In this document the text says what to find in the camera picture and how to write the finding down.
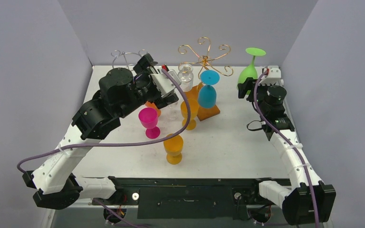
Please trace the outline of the green wine glass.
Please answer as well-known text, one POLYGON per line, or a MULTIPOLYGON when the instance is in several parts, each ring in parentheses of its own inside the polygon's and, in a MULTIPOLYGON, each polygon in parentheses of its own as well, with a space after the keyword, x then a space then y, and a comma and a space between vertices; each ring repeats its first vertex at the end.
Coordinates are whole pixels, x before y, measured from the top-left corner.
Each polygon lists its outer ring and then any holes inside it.
POLYGON ((240 73, 238 78, 237 88, 239 88, 239 84, 243 84, 247 78, 253 78, 253 79, 258 78, 258 74, 254 65, 255 58, 266 55, 266 51, 258 47, 248 47, 245 50, 248 54, 252 55, 252 61, 240 73))

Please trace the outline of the blue wine glass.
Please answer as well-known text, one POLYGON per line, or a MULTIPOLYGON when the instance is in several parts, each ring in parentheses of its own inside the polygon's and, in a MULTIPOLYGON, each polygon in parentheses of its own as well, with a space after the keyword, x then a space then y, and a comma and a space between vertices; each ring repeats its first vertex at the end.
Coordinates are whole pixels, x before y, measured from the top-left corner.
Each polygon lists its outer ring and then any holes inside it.
POLYGON ((220 76, 216 71, 205 70, 200 74, 200 79, 203 86, 198 93, 198 103, 203 108, 213 108, 217 99, 217 92, 213 86, 219 82, 220 76))

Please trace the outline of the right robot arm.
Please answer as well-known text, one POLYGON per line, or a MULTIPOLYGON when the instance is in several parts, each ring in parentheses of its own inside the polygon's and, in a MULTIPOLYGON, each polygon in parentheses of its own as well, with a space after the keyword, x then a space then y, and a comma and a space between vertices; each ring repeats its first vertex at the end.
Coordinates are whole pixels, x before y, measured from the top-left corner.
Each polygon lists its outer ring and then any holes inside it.
POLYGON ((259 79, 247 78, 238 84, 238 97, 254 104, 267 140, 277 150, 291 184, 288 189, 275 180, 263 180, 250 188, 249 196, 253 202, 268 199, 279 206, 290 225, 325 223, 330 218, 336 190, 325 184, 308 162, 284 107, 286 95, 284 87, 262 85, 259 79))

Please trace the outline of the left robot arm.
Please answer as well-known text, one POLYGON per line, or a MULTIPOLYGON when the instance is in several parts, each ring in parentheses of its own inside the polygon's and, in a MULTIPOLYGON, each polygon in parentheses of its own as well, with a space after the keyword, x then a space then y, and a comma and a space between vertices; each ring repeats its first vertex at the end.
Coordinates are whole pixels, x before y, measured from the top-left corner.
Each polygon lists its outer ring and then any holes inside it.
POLYGON ((156 68, 151 55, 145 54, 132 70, 110 69, 98 85, 92 99, 73 116, 57 148, 45 155, 39 168, 22 172, 25 184, 36 190, 33 200, 40 208, 65 209, 78 199, 119 203, 123 191, 114 177, 80 177, 73 170, 93 147, 103 146, 122 118, 147 102, 159 109, 177 102, 175 89, 181 82, 174 70, 156 68))

